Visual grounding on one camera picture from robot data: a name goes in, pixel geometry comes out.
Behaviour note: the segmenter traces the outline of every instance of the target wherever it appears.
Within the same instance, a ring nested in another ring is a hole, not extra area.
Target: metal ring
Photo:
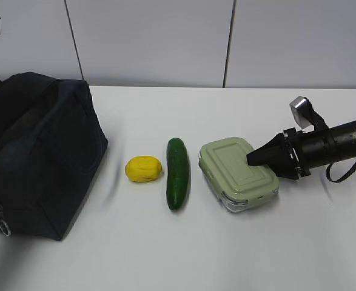
[[[5,235],[5,236],[10,236],[11,235],[11,231],[10,231],[10,227],[8,226],[8,224],[0,218],[0,230],[1,232]]]

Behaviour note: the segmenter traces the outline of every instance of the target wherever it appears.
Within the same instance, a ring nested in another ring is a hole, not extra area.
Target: clear plastic container
[[[242,138],[226,138],[204,145],[200,168],[231,212],[240,212],[270,201],[279,189],[279,180],[268,166],[249,166],[246,155],[252,146]]]

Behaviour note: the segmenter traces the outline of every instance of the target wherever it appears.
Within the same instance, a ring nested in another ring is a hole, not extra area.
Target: white wall
[[[67,0],[85,79],[221,87],[233,0]]]
[[[67,0],[93,85],[221,87],[233,0]],[[81,77],[64,0],[0,0],[0,77]],[[356,88],[356,0],[237,0],[226,87]]]
[[[81,77],[63,0],[0,0],[0,77]]]
[[[227,87],[356,88],[356,0],[237,0]]]

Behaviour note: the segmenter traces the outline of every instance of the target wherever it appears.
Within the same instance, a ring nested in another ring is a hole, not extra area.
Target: zipper pull
[[[4,212],[3,212],[3,210],[4,210],[4,208],[0,204],[0,230],[5,236],[10,236],[11,235],[11,231],[10,231],[10,228],[9,228],[8,224],[4,220]]]

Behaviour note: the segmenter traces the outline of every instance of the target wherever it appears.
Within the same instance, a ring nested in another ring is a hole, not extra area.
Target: panel seam
[[[232,34],[233,34],[233,26],[234,26],[234,15],[235,15],[235,11],[236,11],[236,2],[237,2],[237,0],[233,0],[233,9],[232,9],[232,16],[230,17],[229,38],[227,40],[225,70],[224,70],[224,79],[223,79],[223,83],[222,83],[222,88],[225,88],[225,86],[226,86],[227,70],[229,68],[230,47],[231,47],[231,43],[232,43]]]
[[[70,19],[69,7],[67,6],[67,0],[64,0],[64,6],[65,6],[65,9],[66,9],[66,13],[67,13],[67,19],[69,20],[69,26],[70,26],[71,36],[72,36],[72,39],[73,39],[73,44],[74,44],[74,49],[75,49],[75,54],[76,54],[76,60],[78,62],[79,71],[81,72],[82,80],[85,80],[85,78],[83,76],[81,60],[79,59],[78,48],[76,47],[73,26],[72,26],[71,19]]]

